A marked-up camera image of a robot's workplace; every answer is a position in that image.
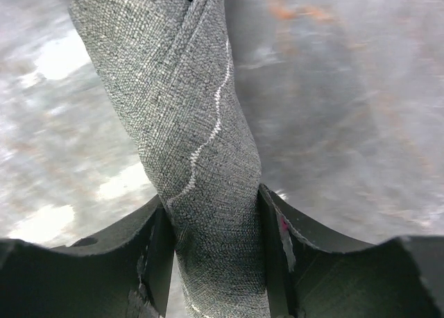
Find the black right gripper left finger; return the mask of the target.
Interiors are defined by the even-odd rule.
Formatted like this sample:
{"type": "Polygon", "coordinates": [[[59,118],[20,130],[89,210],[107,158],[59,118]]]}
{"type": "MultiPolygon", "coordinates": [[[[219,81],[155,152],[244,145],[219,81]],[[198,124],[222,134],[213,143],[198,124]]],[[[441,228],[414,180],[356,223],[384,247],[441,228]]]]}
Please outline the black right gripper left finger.
{"type": "Polygon", "coordinates": [[[1,241],[2,317],[164,317],[174,234],[158,198],[71,246],[1,241]]]}

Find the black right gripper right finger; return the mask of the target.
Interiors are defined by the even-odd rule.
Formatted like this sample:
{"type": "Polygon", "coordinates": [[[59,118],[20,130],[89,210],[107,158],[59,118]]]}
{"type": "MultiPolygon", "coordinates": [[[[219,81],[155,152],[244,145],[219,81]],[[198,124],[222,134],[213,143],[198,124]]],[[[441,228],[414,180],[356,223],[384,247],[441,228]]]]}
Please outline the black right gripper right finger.
{"type": "Polygon", "coordinates": [[[443,238],[369,244],[258,192],[272,317],[442,317],[443,238]]]}

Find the grey green napkin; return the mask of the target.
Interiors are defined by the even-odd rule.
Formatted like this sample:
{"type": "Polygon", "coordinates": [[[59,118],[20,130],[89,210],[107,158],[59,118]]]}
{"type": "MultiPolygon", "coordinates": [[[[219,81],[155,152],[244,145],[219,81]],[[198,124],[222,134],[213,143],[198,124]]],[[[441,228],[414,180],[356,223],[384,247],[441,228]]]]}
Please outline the grey green napkin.
{"type": "Polygon", "coordinates": [[[70,15],[173,225],[188,314],[267,317],[225,0],[73,0],[70,15]]]}

